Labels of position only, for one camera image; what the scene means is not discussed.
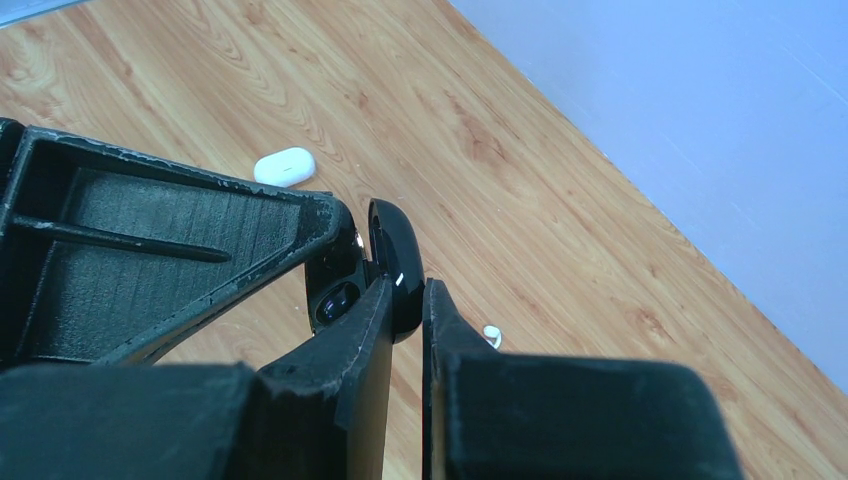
wood grain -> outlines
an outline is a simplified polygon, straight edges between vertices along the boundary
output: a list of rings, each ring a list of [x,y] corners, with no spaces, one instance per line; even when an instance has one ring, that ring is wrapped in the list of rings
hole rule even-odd
[[[399,204],[430,276],[508,351],[668,359],[754,478],[848,477],[848,399],[446,0],[100,0],[0,31],[0,115],[229,175],[292,145],[365,225]],[[170,362],[309,335],[302,272]],[[420,472],[421,338],[395,350],[386,478]]]

wooden floor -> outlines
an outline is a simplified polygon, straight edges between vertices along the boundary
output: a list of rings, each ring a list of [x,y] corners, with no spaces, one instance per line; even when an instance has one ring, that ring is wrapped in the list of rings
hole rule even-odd
[[[399,204],[430,276],[504,350],[668,359],[756,478],[848,477],[848,399],[447,0],[98,0],[0,31],[0,115],[242,178],[302,145],[365,225]],[[169,362],[309,336],[302,272]],[[385,478],[420,468],[421,337],[395,350]]]

white wall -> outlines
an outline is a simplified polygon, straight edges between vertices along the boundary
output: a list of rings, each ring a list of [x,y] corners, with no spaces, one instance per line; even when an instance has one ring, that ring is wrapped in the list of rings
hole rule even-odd
[[[453,1],[848,392],[848,1]]]

black plastic part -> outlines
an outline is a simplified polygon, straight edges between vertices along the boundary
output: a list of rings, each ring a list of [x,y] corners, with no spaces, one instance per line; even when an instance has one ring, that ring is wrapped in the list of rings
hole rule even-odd
[[[391,290],[261,369],[29,366],[0,375],[0,478],[379,479]]]
[[[423,478],[744,478],[688,368],[494,353],[443,283],[426,297]]]
[[[395,343],[421,325],[424,266],[415,230],[403,210],[380,199],[368,207],[368,231],[373,262],[392,287],[392,323]]]
[[[657,362],[504,355],[424,287],[396,206],[347,208],[0,119],[0,478],[382,476],[392,345],[424,319],[425,479],[741,479]],[[313,330],[254,373],[149,362],[306,262]],[[28,362],[88,364],[19,366]]]
[[[0,370],[150,363],[327,249],[347,208],[0,120]]]
[[[335,242],[306,261],[306,304],[312,333],[341,318],[370,284],[362,238],[347,207]]]

white earbud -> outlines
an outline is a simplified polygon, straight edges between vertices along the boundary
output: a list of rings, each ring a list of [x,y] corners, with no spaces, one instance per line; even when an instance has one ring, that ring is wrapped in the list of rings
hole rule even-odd
[[[489,342],[495,350],[500,348],[501,342],[503,341],[503,334],[501,334],[501,329],[494,325],[486,325],[483,327],[483,336],[486,337],[486,341]]]
[[[306,149],[287,148],[262,157],[253,167],[253,178],[275,187],[291,187],[315,174],[315,159]]]

